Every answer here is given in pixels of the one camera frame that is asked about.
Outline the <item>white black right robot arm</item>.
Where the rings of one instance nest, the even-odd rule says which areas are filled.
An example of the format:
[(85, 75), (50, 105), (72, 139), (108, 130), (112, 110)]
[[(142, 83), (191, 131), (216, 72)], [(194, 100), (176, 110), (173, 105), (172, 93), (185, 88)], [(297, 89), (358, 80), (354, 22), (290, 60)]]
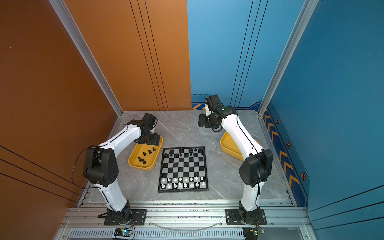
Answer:
[(199, 116), (198, 126), (225, 130), (234, 140), (243, 157), (239, 175), (244, 183), (239, 203), (240, 220), (245, 225), (265, 225), (266, 216), (260, 207), (262, 188), (272, 173), (273, 153), (264, 149), (242, 124), (239, 113), (232, 106), (209, 106)]

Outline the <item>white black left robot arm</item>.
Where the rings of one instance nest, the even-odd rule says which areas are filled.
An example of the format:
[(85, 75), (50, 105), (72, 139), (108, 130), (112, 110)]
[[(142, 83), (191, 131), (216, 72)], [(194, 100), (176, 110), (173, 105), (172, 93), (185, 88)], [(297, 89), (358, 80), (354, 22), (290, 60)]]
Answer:
[(157, 118), (146, 113), (141, 120), (129, 121), (106, 142), (86, 149), (84, 177), (100, 191), (107, 202), (106, 218), (119, 225), (130, 222), (133, 214), (118, 184), (117, 157), (132, 142), (159, 145), (161, 137), (154, 132), (156, 125)]

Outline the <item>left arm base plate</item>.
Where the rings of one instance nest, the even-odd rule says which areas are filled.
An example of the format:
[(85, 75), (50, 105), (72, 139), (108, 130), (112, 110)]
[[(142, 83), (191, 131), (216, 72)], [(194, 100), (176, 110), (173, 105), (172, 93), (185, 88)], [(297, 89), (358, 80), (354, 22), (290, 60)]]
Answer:
[(104, 221), (105, 226), (143, 226), (147, 217), (146, 209), (130, 209), (128, 211), (114, 212), (108, 209)]

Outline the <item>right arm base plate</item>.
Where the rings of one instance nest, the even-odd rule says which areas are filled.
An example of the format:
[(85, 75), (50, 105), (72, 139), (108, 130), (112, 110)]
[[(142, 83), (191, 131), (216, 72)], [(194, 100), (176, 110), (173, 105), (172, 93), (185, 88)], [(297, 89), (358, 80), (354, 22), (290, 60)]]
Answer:
[(252, 212), (246, 212), (243, 209), (226, 209), (225, 210), (227, 225), (267, 225), (267, 217), (265, 211), (257, 208)]

